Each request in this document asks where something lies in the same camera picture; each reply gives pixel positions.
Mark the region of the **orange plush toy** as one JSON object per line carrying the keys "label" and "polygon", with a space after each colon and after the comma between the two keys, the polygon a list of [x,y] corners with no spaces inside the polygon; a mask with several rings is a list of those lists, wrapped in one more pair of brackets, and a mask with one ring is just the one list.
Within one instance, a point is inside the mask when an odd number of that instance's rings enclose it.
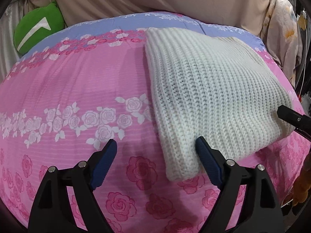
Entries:
{"label": "orange plush toy", "polygon": [[293,206],[298,203],[303,203],[308,197],[308,192],[311,187],[310,179],[310,164],[303,166],[298,178],[293,184]]}

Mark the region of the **white knit sweater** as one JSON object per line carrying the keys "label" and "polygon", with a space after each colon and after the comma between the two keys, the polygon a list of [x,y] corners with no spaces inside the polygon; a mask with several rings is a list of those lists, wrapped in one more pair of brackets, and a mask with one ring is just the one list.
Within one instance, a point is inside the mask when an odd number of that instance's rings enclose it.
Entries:
{"label": "white knit sweater", "polygon": [[279,106],[292,107],[290,96],[240,39],[150,28],[145,52],[169,180],[202,172],[198,137],[226,158],[240,160],[292,133],[293,126],[277,116]]}

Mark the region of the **floral pink purple bedspread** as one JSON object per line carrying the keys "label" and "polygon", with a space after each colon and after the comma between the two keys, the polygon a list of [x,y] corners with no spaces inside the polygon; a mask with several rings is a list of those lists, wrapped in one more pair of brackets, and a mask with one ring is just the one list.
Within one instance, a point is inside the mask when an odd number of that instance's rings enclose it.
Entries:
{"label": "floral pink purple bedspread", "polygon": [[111,138],[118,153],[94,194],[115,232],[198,232],[207,219],[219,194],[208,176],[166,178],[144,55],[150,27],[239,38],[303,112],[261,39],[240,28],[167,12],[73,25],[37,44],[1,83],[1,200],[23,226],[48,167],[71,168]]}

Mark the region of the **floral cream garment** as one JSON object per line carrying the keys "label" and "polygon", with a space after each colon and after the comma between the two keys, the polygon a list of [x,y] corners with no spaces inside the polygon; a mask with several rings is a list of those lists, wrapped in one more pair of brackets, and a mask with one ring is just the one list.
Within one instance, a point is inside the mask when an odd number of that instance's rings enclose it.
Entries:
{"label": "floral cream garment", "polygon": [[301,64],[303,44],[289,0],[270,0],[260,37],[269,54],[295,86],[296,68]]}

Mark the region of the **white satin curtain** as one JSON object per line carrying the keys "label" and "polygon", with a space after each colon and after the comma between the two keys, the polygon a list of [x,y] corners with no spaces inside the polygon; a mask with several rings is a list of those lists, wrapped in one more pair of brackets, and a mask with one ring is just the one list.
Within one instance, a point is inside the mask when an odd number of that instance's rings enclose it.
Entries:
{"label": "white satin curtain", "polygon": [[11,0],[1,17],[1,82],[19,59],[19,54],[14,47],[14,30],[24,16],[23,4],[24,0]]}

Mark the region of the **green plush pillow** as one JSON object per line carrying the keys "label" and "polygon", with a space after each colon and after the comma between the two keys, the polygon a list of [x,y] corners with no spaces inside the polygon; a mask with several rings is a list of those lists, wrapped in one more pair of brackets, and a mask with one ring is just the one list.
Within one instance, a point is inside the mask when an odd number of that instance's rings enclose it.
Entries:
{"label": "green plush pillow", "polygon": [[46,37],[65,29],[65,21],[56,1],[28,12],[17,24],[14,46],[25,55]]}

